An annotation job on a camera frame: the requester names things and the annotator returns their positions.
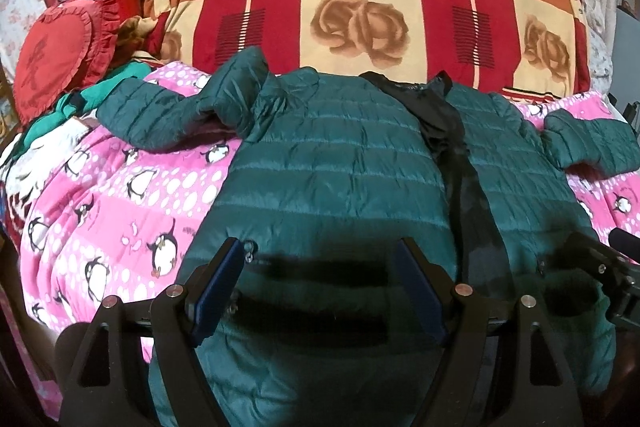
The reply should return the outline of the dark green puffer jacket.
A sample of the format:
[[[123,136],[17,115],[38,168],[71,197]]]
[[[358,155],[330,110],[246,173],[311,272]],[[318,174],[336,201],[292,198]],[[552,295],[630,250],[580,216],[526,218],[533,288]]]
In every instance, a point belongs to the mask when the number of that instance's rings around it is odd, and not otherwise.
[[[241,141],[178,273],[184,281],[229,237],[253,255],[235,311],[198,347],[231,425],[410,423],[440,351],[392,265],[404,237],[450,275],[469,260],[481,288],[539,298],[579,394],[608,387],[608,300],[550,261],[570,234],[593,234],[567,171],[638,168],[623,121],[555,109],[533,124],[503,96],[445,75],[276,75],[256,48],[194,95],[126,80],[96,116],[144,153],[179,150],[215,124]]]

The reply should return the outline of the red clothes pile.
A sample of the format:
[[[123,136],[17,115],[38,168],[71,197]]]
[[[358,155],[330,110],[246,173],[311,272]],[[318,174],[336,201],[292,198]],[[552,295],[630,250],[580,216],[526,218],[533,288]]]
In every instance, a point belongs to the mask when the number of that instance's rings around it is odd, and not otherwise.
[[[160,58],[164,26],[143,14],[142,0],[72,0],[85,3],[91,37],[85,58],[91,60],[113,51],[113,62],[126,61],[136,52]]]

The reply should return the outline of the pink penguin blanket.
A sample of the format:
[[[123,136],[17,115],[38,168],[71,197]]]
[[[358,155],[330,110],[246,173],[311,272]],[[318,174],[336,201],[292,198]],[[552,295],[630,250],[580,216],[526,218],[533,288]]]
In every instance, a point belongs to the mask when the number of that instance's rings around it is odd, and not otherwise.
[[[209,78],[172,63],[143,80],[189,96]],[[533,124],[555,109],[613,118],[593,93],[514,105]],[[240,144],[215,124],[179,150],[144,153],[99,124],[51,174],[25,219],[21,271],[30,314],[60,331],[92,319],[107,295],[149,298],[174,283]],[[638,171],[610,177],[590,167],[567,171],[594,235],[614,225],[638,229]]]

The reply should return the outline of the green and white garment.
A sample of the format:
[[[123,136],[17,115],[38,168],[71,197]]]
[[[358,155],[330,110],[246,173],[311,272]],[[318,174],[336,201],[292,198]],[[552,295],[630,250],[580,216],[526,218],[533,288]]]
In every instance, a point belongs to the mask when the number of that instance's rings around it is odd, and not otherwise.
[[[152,68],[145,63],[132,61],[109,72],[102,80],[88,88],[65,93],[58,98],[51,109],[27,125],[14,145],[3,152],[1,167],[11,164],[23,156],[37,139],[62,126],[72,117],[81,117],[97,109],[111,92],[128,78],[144,79]]]

